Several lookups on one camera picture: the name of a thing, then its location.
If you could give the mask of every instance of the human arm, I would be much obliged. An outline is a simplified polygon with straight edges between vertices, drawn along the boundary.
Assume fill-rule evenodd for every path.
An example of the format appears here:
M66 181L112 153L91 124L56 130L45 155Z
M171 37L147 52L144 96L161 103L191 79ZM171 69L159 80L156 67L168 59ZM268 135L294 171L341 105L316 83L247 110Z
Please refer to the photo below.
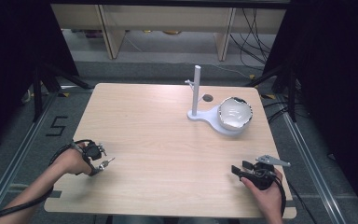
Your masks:
M275 169L277 178L282 180L282 173ZM278 185L274 182L265 190L258 189L252 181L242 177L241 182L253 193L255 196L257 206L263 213L268 224L283 224L281 206L282 196Z
M91 167L82 159L75 149L64 151L27 189L11 201L5 208L28 203L48 192L65 174L84 173L89 175ZM29 223L38 205L0 217L0 223Z

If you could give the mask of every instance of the black hole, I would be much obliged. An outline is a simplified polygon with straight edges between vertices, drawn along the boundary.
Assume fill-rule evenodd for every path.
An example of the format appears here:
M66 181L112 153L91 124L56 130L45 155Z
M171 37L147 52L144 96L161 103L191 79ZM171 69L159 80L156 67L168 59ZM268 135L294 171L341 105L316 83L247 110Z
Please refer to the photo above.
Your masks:
M213 97L210 94L205 94L202 96L202 100L204 100L205 102L211 102L213 100Z

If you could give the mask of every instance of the cabinet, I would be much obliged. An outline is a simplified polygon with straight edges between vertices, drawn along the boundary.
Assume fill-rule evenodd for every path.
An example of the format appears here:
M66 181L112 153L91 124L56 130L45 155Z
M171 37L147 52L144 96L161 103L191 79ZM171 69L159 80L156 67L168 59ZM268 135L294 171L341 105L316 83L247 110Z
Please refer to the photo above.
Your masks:
M102 30L110 59L118 56L126 30L188 31L214 35L217 58L224 61L230 33L249 33L254 10L234 7L146 7L51 5L61 28ZM259 34L278 33L284 9L257 9Z

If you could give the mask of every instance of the table top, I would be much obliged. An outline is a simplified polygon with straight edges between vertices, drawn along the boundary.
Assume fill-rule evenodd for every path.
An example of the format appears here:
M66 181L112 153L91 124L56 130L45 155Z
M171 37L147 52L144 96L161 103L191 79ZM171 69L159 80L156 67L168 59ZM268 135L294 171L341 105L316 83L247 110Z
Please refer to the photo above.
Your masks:
M48 212L174 217L261 217L251 192L231 173L231 165L255 163L268 154L279 158L259 94L254 88L200 86L199 111L228 97L248 102L254 116L236 137L216 132L186 116L192 90L186 85L98 84L77 127L75 140L103 143L107 159L96 176L65 175L55 185L59 198L45 203ZM101 163L102 158L93 161ZM283 178L288 206L296 216Z

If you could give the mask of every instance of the forearm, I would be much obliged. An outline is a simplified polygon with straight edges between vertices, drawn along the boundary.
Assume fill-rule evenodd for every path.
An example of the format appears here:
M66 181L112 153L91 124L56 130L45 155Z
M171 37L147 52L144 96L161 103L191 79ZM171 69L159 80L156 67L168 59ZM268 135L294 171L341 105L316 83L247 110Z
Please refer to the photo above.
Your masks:
M283 219L281 215L279 216L266 216L266 220L268 224L283 224Z
M28 203L37 199L50 190L54 184L65 174L64 167L60 164L52 164L39 176L27 189L11 201L5 208L13 207L19 204ZM0 223L27 223L34 214L38 205L20 210L13 214L0 217Z

